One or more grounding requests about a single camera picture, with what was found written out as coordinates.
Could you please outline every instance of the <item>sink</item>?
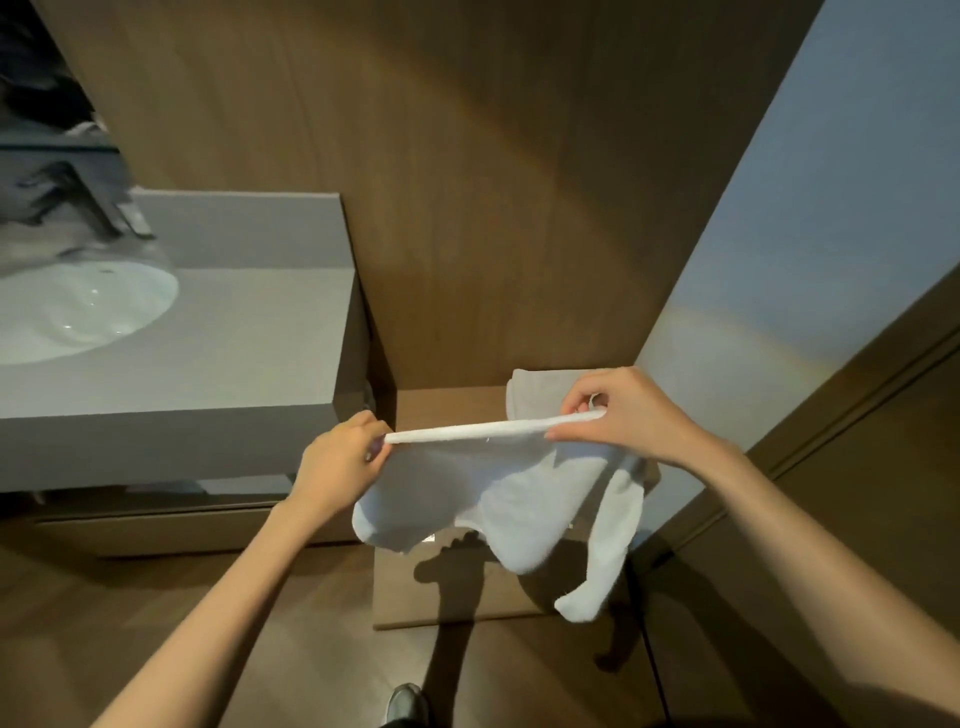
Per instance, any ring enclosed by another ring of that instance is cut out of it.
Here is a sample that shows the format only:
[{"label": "sink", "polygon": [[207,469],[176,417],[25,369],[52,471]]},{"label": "sink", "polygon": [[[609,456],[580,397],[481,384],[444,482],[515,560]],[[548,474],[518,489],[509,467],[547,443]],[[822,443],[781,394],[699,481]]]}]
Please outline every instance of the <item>sink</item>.
[{"label": "sink", "polygon": [[0,278],[0,366],[105,346],[173,305],[177,277],[132,260],[79,260]]}]

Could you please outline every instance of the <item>light blue wall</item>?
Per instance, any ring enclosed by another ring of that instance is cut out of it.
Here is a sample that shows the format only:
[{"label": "light blue wall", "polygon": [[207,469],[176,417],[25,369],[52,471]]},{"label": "light blue wall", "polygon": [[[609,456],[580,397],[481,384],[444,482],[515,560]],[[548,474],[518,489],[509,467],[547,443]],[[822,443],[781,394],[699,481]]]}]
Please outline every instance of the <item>light blue wall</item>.
[{"label": "light blue wall", "polygon": [[960,3],[827,0],[637,363],[749,448],[958,262]]}]

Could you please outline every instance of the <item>gray sneaker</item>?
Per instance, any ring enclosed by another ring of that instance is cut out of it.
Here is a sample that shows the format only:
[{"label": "gray sneaker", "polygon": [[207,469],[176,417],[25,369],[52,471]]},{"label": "gray sneaker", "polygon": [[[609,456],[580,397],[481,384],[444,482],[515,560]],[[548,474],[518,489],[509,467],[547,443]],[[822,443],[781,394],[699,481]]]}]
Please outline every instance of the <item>gray sneaker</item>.
[{"label": "gray sneaker", "polygon": [[394,720],[407,721],[410,725],[430,725],[430,708],[418,686],[406,683],[394,690],[383,722],[390,724]]}]

